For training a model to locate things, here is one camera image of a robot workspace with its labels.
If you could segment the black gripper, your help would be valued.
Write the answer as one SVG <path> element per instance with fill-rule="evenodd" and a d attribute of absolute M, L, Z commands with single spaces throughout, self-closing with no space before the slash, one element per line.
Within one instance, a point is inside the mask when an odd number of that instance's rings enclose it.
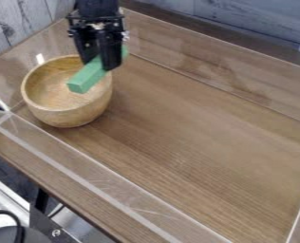
<path fill-rule="evenodd" d="M 76 0 L 76 9 L 65 16 L 67 32 L 83 64 L 100 54 L 105 71 L 120 66 L 125 35 L 123 18 L 117 0 Z"/>

